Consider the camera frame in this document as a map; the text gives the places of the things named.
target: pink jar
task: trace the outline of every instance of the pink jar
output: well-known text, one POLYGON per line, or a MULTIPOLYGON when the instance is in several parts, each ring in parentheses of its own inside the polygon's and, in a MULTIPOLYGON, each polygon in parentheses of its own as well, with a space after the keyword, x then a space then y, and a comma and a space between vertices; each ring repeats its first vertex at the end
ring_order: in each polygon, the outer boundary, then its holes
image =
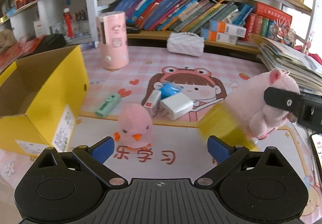
POLYGON ((128 64, 128 41, 125 13, 111 11, 96 17, 102 66, 118 70, 128 64))

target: white knob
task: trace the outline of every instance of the white knob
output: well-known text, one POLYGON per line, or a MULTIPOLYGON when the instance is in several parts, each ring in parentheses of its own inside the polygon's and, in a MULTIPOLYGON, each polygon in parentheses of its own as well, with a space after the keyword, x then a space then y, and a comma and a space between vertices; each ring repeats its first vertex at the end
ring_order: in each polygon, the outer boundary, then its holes
POLYGON ((109 56, 109 55, 105 56, 105 61, 110 62, 111 61, 111 56, 109 56))

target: red heart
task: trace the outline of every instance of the red heart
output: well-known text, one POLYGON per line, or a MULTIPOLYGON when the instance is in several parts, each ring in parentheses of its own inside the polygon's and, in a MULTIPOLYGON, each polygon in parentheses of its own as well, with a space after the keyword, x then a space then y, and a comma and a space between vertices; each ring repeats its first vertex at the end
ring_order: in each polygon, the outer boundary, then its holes
POLYGON ((139 83, 139 80, 136 79, 134 81, 129 81, 129 83, 132 84, 132 85, 137 85, 139 83))
POLYGON ((131 95, 132 91, 130 91, 130 90, 127 91, 126 89, 122 88, 118 91, 118 94, 121 95, 122 98, 124 98, 124 97, 131 95))

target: pink chick toy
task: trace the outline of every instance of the pink chick toy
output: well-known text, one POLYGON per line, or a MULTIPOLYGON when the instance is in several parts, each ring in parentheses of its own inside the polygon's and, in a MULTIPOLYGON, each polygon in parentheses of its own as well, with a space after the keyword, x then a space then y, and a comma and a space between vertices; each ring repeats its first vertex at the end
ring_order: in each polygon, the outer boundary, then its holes
POLYGON ((137 103, 127 104, 119 115, 119 132, 114 140, 129 148, 146 148, 153 139, 152 120, 149 112, 137 103))
POLYGON ((298 85, 288 71, 274 69, 250 78, 224 100, 248 137, 263 139, 292 118, 291 113, 265 103, 264 91, 268 87, 299 93, 298 85))

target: open cardboard box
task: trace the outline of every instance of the open cardboard box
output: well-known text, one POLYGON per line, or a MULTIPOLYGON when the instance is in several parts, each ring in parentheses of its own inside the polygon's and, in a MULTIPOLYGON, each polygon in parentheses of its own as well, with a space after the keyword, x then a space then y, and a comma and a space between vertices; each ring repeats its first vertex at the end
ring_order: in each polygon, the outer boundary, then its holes
POLYGON ((0 148, 39 155, 68 148, 89 82, 79 46, 25 57, 0 75, 0 148))

